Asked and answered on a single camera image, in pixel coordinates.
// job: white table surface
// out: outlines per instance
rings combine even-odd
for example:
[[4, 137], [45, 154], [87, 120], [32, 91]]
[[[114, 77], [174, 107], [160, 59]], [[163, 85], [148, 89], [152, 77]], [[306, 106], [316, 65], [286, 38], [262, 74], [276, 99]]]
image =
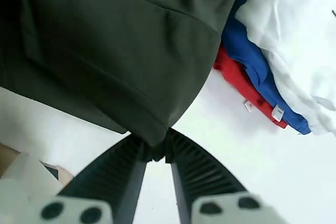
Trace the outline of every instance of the white table surface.
[[[248, 112], [244, 98], [212, 70], [174, 128], [222, 162], [290, 224], [336, 223], [336, 138], [300, 135]], [[78, 174], [124, 138], [0, 88], [0, 142]], [[164, 160], [146, 169], [134, 223], [179, 223]]]

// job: clothing pile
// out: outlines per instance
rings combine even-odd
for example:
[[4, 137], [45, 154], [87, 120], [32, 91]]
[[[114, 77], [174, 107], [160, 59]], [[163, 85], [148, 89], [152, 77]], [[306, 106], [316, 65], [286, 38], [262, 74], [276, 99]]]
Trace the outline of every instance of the clothing pile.
[[336, 135], [336, 0], [235, 0], [214, 68], [278, 126]]
[[334, 0], [0, 5], [0, 87], [151, 146], [195, 99], [217, 53], [215, 67], [275, 124], [336, 133]]

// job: blue shirt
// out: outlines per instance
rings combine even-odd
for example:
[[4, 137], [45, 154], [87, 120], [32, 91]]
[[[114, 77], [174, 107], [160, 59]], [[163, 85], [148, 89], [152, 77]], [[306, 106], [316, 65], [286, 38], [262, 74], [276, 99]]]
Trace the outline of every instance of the blue shirt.
[[248, 40], [246, 27], [235, 18], [237, 10], [246, 1], [235, 1], [222, 33], [223, 46], [230, 58], [245, 65], [252, 84], [266, 101], [284, 110], [283, 119], [300, 133], [308, 134], [310, 129], [307, 120], [295, 113], [283, 100], [261, 49]]

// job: white label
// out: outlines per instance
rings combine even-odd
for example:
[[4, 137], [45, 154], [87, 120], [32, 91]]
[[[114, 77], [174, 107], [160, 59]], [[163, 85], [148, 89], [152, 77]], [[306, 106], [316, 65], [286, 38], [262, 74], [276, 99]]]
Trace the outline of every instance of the white label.
[[278, 105], [276, 105], [272, 111], [272, 117], [278, 122], [280, 122], [283, 117], [283, 113], [284, 113], [283, 109], [280, 108]]
[[252, 109], [253, 109], [253, 107], [254, 107], [254, 105], [253, 105], [250, 101], [248, 101], [248, 100], [246, 100], [246, 101], [244, 102], [244, 105], [245, 105], [245, 107], [247, 108], [248, 112], [251, 112]]

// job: red shirt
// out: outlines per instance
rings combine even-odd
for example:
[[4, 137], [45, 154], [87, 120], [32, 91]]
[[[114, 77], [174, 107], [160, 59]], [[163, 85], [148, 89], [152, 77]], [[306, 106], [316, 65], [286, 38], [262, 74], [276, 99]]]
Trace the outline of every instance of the red shirt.
[[219, 47], [214, 68], [219, 70], [226, 81], [235, 87], [243, 97], [257, 107], [273, 123], [281, 128], [286, 128], [287, 123], [284, 120], [278, 122], [271, 116], [273, 107], [255, 89], [245, 72], [244, 65], [231, 59], [222, 45]]

